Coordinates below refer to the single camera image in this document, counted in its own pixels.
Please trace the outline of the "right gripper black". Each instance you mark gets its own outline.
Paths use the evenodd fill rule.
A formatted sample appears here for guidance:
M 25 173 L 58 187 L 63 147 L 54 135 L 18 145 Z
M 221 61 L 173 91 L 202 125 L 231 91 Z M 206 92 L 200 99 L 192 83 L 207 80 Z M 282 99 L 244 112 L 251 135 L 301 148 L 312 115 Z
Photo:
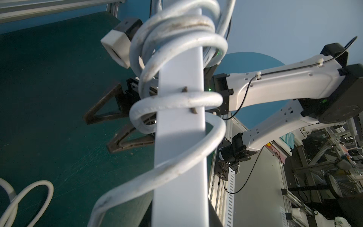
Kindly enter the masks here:
M 230 96 L 233 94 L 233 89 L 229 88 L 227 85 L 227 74 L 216 74 L 216 66 L 212 66 L 204 69 L 204 85 L 205 92 L 203 94 L 197 94 L 197 92 L 188 92 L 187 88 L 182 89 L 182 93 L 186 92 L 187 95 L 170 95 L 168 97 L 162 97 L 161 100 L 164 101 L 162 107 L 158 104 L 152 104 L 152 110 L 143 113 L 141 117 L 143 119 L 148 114 L 156 115 L 157 111 L 169 110 L 169 109 L 182 109 L 189 108 L 194 114 L 197 114 L 196 108 L 205 107 L 206 112 L 216 114 L 217 116 L 225 115 L 229 112 L 229 102 Z M 128 111 L 130 111 L 131 106 L 139 102 L 140 96 L 138 94 L 137 88 L 139 84 L 138 78 L 127 79 L 128 89 L 124 93 L 121 84 L 117 84 L 113 87 L 105 96 L 103 96 L 93 107 L 91 107 L 83 116 L 86 124 L 96 124 L 104 121 L 111 121 L 120 118 L 125 118 L 128 116 Z M 223 98 L 223 102 L 217 106 L 217 104 L 212 104 L 212 101 L 206 100 L 207 97 L 216 97 L 215 95 L 207 96 L 207 92 L 219 93 Z M 103 109 L 111 100 L 115 100 L 117 109 L 98 114 L 101 109 Z M 134 148 L 145 147 L 149 145 L 154 145 L 155 136 L 153 134 L 147 134 L 144 137 L 136 138 L 128 141 L 127 138 L 130 137 L 136 128 L 132 124 L 127 124 L 120 130 L 107 144 L 107 149 L 110 154 L 118 153 L 121 151 L 126 151 Z

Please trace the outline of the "white power strip with cord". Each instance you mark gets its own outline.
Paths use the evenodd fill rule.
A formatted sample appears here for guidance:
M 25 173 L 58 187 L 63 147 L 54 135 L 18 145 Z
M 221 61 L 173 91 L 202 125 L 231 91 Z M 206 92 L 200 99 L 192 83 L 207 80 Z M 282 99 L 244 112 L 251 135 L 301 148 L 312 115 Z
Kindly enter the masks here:
M 162 95 L 174 94 L 183 87 L 204 92 L 204 69 L 219 64 L 227 52 L 225 34 L 235 1 L 227 1 L 223 8 L 217 1 L 176 1 L 165 8 L 155 1 L 154 5 L 156 13 L 139 28 L 130 45 L 129 68 L 139 78 L 140 98 L 149 96 L 150 86 Z M 156 113 L 155 161 L 150 171 L 212 132 L 213 125 L 206 120 L 209 112 L 204 107 L 196 108 L 196 112 L 186 108 Z M 216 214 L 207 192 L 210 154 L 172 180 L 147 178 L 148 171 L 111 189 L 95 203 L 88 225 L 99 227 L 111 208 L 153 192 L 153 227 L 211 226 L 211 217 Z

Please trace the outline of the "white power strip usb ports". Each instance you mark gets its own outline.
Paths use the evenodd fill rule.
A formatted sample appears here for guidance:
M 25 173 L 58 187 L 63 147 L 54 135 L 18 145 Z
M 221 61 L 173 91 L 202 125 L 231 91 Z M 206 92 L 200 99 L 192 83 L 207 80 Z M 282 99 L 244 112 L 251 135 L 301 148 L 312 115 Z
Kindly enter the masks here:
M 13 225 L 17 212 L 18 212 L 18 207 L 19 207 L 20 201 L 31 190 L 35 189 L 38 186 L 42 186 L 42 185 L 44 185 L 48 188 L 48 195 L 46 197 L 46 200 L 45 200 L 43 206 L 37 213 L 37 215 L 27 225 L 28 227 L 33 227 L 39 221 L 39 219 L 42 217 L 42 215 L 48 208 L 48 206 L 52 200 L 53 194 L 54 194 L 54 185 L 50 181 L 47 181 L 47 180 L 36 181 L 36 182 L 30 184 L 29 186 L 27 186 L 25 189 L 23 189 L 19 194 L 16 194 L 16 192 L 15 192 L 14 188 L 11 186 L 11 184 L 1 178 L 1 187 L 7 193 L 8 197 L 9 197 L 9 201 L 10 201 L 9 206 L 6 208 L 5 212 L 1 216 L 1 227 L 11 227 Z

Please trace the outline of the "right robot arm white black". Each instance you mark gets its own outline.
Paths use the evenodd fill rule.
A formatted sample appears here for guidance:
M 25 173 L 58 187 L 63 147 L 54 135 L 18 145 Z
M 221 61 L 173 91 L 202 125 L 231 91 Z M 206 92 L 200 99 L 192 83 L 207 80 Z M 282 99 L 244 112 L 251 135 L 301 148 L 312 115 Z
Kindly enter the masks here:
M 337 123 L 362 112 L 363 66 L 348 65 L 347 48 L 339 43 L 326 45 L 321 53 L 308 60 L 261 72 L 219 74 L 211 78 L 207 91 L 189 91 L 186 87 L 171 95 L 162 95 L 155 86 L 149 96 L 138 99 L 138 88 L 115 86 L 84 116 L 87 124 L 128 117 L 131 125 L 109 144 L 110 153 L 153 144 L 143 137 L 124 142 L 135 130 L 148 135 L 156 131 L 158 111 L 204 107 L 213 130 L 202 141 L 160 167 L 145 174 L 157 180 L 172 180 L 185 173 L 215 149 L 224 137 L 226 124 L 221 115 L 242 107 L 288 100 L 282 108 L 255 129 L 233 140 L 225 161 L 244 161 L 268 142 L 288 132 L 311 124 Z

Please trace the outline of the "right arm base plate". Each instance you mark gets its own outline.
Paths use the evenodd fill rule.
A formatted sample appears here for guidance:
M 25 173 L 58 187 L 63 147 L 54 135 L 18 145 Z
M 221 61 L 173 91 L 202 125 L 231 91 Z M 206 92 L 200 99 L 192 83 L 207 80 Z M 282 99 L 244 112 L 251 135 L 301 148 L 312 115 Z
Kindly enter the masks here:
M 230 165 L 233 167 L 233 171 L 238 169 L 238 161 L 235 158 L 232 144 L 229 140 L 224 139 L 216 150 L 214 175 L 223 181 L 228 181 Z

